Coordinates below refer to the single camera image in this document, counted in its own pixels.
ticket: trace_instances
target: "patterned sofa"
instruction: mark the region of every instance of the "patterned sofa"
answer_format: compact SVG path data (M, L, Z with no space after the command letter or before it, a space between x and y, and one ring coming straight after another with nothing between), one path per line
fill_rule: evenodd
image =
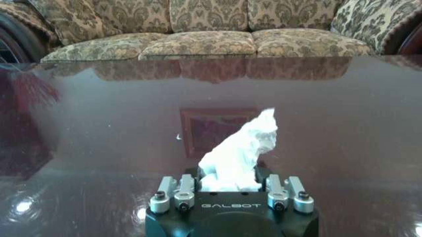
M418 53L420 22L422 0L0 0L21 62Z

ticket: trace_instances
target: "silver clamp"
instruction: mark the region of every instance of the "silver clamp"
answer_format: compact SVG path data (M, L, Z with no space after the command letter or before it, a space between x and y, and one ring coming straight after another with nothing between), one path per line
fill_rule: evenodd
M149 199L149 207L153 213L164 213L169 209L169 198L172 197L173 190L176 188L177 181L171 176L164 176L157 192Z
M267 204L276 212L282 212L288 205L288 192L283 189L278 174L266 178Z
M189 174L183 174L180 189L173 195L173 204L180 212L187 212L195 205L195 179Z
M314 211L314 199L304 191L300 179L296 176L290 176L284 180L284 187L288 190L290 198L294 200L294 208L302 213Z

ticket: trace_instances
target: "table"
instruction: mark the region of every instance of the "table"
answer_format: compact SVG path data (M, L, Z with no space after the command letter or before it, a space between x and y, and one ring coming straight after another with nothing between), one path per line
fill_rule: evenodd
M422 236L420 63L266 58L2 70L1 236L144 236L161 176L179 178L199 162L188 153L270 107L278 142L260 163L300 177L320 236Z

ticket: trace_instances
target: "bolt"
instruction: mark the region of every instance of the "bolt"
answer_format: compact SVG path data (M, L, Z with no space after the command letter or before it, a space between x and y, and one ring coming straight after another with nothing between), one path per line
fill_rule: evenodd
M180 205L179 205L179 211L180 211L181 213L185 213L185 212L188 212L188 210L189 210L189 205L188 205L185 202L180 203Z
M284 205L283 205L283 203L280 203L279 201L274 204L274 210L276 211L276 212L282 212L282 211L284 211L284 209L286 209L286 207L284 207Z
M156 200L163 200L165 198L165 192L157 191L153 196L155 196Z
M304 191L299 191L299 198L303 199L303 200L307 200L310 199L310 195L307 192Z

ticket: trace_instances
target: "tissue paper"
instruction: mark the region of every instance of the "tissue paper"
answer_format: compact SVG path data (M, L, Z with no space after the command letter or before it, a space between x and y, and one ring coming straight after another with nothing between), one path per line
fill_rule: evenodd
M199 168L203 192L256 192L262 187L255 181L258 157L275 147L276 124L274 108L262 111L240 130L208 152Z

